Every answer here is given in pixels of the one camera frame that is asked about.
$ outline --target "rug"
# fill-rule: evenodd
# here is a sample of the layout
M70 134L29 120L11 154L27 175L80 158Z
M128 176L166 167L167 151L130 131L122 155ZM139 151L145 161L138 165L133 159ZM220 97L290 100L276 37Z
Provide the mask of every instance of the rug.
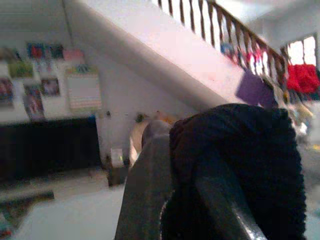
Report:
M13 230L18 229L30 209L35 204L51 201L54 198L54 193L49 191L24 198L0 202L0 216L2 216L2 219L0 219L0 226L3 224L9 224Z

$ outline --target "ceiling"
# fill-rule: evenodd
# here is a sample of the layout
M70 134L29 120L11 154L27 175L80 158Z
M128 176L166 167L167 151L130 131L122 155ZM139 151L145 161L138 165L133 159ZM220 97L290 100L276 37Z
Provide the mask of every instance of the ceiling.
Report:
M61 0L1 0L0 32L65 31Z
M276 20L284 14L317 0L216 0L244 23L258 18Z

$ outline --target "staircase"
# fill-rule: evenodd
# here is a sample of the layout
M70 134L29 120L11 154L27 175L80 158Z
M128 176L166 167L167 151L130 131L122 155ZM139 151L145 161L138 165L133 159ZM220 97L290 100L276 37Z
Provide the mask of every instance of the staircase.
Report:
M283 58L215 2L68 0L65 5L75 39L198 111L241 103L235 93L244 68L280 82L284 74ZM262 57L234 64L220 52L225 43L246 58L257 51Z
M223 43L228 43L235 49L237 58L242 56L243 60L238 58L236 61L240 67L250 69L256 75L266 75L279 83L283 82L285 59L214 0L152 2L192 32L199 34L213 48L220 50ZM259 53L259 57L254 57L253 53Z

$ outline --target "calendar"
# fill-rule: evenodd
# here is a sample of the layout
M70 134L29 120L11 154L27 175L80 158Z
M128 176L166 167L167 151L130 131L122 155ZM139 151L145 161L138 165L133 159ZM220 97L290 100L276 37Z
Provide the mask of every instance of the calendar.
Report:
M66 84L72 112L93 112L102 108L96 67L81 64L66 69Z

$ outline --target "floor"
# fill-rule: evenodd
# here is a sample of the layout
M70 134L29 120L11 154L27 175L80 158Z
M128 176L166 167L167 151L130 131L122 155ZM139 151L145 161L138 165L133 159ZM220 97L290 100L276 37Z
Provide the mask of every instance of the floor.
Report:
M41 202L32 208L12 240L112 240L124 186Z
M308 240L320 240L320 152L305 150L299 147L302 158L306 203L307 222L305 236ZM0 201L32 195L52 190L54 198L65 200L71 197L97 193L108 188L108 179L103 171L83 172L68 177L58 177L52 181L35 180L28 186L15 189L0 189Z
M307 205L305 236L320 239L320 152L299 148L302 158Z
M54 199L65 200L72 196L95 193L109 188L107 173L102 170L77 171L72 174L62 174L52 179L34 179L15 187L0 189L0 201L36 195L37 193L53 191Z

